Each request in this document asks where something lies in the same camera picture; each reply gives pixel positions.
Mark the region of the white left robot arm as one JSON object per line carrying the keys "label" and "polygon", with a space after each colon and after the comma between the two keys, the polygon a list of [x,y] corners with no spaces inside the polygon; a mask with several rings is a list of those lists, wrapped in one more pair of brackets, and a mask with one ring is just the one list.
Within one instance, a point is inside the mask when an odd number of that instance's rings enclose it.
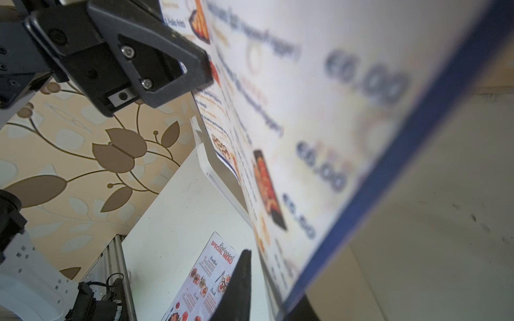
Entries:
{"label": "white left robot arm", "polygon": [[[52,80],[72,81],[106,117],[158,108],[212,81],[207,53],[165,17],[163,1],[13,1],[1,6],[1,124]],[[117,320],[86,283],[63,276],[25,230],[28,186],[1,191],[1,305],[22,320]]]}

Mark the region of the white Dim Sum Inn menu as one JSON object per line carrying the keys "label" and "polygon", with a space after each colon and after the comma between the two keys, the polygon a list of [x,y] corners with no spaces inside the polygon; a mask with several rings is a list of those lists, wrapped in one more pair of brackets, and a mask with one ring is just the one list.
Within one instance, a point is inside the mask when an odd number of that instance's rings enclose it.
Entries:
{"label": "white Dim Sum Inn menu", "polygon": [[280,320],[513,31],[512,1],[161,1]]}

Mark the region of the pink special menu sheet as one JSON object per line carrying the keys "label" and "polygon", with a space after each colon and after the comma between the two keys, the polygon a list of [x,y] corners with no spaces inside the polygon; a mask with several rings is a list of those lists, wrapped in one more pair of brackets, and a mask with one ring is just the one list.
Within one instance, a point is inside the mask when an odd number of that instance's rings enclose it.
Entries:
{"label": "pink special menu sheet", "polygon": [[216,232],[191,269],[163,320],[209,320],[238,263],[239,254]]}

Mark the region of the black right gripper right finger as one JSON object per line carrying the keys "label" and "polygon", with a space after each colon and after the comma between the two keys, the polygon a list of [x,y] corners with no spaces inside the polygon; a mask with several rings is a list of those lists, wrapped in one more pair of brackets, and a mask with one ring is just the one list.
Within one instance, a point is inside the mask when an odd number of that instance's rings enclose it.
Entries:
{"label": "black right gripper right finger", "polygon": [[284,317],[284,321],[320,321],[311,303],[303,296],[297,305]]}

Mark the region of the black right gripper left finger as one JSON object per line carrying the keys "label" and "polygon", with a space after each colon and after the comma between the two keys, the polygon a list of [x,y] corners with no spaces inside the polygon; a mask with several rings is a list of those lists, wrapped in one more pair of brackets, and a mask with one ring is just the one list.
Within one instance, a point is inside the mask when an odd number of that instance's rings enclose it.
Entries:
{"label": "black right gripper left finger", "polygon": [[244,250],[238,260],[232,280],[210,321],[249,321],[252,291],[252,253]]}

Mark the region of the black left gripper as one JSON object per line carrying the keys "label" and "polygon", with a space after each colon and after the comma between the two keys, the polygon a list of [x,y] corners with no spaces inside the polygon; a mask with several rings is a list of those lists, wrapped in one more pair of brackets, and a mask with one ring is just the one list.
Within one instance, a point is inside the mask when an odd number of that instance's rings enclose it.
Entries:
{"label": "black left gripper", "polygon": [[1,5],[1,117],[50,80],[73,81],[111,117],[137,93],[157,108],[213,77],[206,51],[165,25],[158,1]]}

